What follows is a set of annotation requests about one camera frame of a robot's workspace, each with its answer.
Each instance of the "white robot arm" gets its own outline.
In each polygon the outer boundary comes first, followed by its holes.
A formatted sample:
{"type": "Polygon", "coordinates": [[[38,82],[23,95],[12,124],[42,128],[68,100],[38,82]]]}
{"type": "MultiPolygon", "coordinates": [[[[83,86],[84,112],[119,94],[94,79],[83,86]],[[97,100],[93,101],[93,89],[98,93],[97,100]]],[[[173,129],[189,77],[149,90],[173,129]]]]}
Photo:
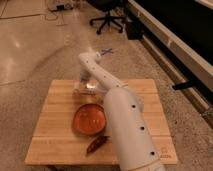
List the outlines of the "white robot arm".
{"type": "Polygon", "coordinates": [[[105,71],[98,64],[99,53],[79,55],[81,82],[93,76],[105,89],[104,110],[112,142],[123,171],[164,171],[144,119],[142,106],[128,85],[105,71]]]}

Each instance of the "chili pepper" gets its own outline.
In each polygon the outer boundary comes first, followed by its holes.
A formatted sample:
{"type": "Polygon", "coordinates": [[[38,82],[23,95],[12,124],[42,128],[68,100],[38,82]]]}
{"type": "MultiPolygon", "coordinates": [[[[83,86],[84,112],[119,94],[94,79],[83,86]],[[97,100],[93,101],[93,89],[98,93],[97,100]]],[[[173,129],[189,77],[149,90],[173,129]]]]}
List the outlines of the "chili pepper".
{"type": "Polygon", "coordinates": [[[103,144],[105,144],[107,141],[107,136],[99,136],[94,141],[90,143],[90,145],[87,147],[87,154],[92,153],[96,151],[98,148],[100,148],[103,144]]]}

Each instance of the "wire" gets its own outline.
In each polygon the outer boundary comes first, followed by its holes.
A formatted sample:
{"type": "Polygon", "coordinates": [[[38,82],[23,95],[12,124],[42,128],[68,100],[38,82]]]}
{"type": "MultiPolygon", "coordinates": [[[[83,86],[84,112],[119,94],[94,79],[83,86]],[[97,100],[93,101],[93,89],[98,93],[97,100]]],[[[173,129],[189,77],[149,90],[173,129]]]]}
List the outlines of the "wire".
{"type": "Polygon", "coordinates": [[[1,17],[3,16],[3,14],[4,14],[4,11],[5,11],[6,7],[7,7],[8,1],[9,1],[9,0],[6,0],[6,2],[5,2],[5,4],[4,4],[4,7],[3,7],[3,10],[2,10],[2,12],[1,12],[0,18],[1,18],[1,17]]]}
{"type": "Polygon", "coordinates": [[[4,17],[2,18],[4,12],[5,12],[5,9],[7,8],[7,4],[10,0],[6,0],[5,4],[4,4],[4,7],[3,7],[3,10],[1,12],[1,15],[0,15],[0,20],[8,20],[8,19],[15,19],[15,18],[24,18],[24,17],[34,17],[34,16],[40,16],[40,15],[43,15],[44,16],[44,19],[47,20],[47,21],[55,21],[58,19],[58,15],[56,15],[54,12],[52,12],[48,5],[47,5],[47,0],[45,0],[45,5],[48,9],[49,12],[51,12],[51,14],[53,14],[55,17],[54,18],[48,18],[47,17],[47,14],[31,14],[31,15],[22,15],[22,16],[14,16],[14,17],[4,17]]]}
{"type": "Polygon", "coordinates": [[[47,18],[47,14],[44,14],[44,19],[47,20],[47,21],[55,21],[55,20],[57,20],[58,19],[58,15],[56,15],[53,11],[50,10],[50,8],[47,5],[47,0],[45,0],[45,6],[48,9],[48,11],[55,16],[55,18],[51,18],[51,19],[47,18]]]}

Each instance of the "wooden table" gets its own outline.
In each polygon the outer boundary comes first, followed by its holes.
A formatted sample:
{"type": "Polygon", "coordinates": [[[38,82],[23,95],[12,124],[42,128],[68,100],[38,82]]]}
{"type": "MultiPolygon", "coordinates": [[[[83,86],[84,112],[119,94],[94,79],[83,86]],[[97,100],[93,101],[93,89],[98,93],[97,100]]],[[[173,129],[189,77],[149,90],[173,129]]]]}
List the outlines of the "wooden table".
{"type": "MultiPolygon", "coordinates": [[[[142,113],[164,164],[176,164],[177,156],[167,121],[152,79],[124,80],[144,101],[142,113]]],[[[94,137],[76,135],[71,123],[75,111],[86,103],[100,103],[96,95],[73,93],[74,80],[53,80],[25,159],[27,165],[118,164],[109,140],[92,155],[86,148],[94,137]]]]}

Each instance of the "orange bowl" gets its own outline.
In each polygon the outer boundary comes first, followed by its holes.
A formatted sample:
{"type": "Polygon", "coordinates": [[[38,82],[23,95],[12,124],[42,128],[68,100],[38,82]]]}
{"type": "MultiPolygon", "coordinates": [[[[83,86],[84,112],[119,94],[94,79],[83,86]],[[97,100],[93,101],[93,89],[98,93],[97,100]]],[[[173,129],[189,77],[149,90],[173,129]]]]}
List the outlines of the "orange bowl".
{"type": "Polygon", "coordinates": [[[75,113],[73,128],[81,134],[95,135],[104,130],[106,118],[104,109],[98,104],[86,104],[75,113]]]}

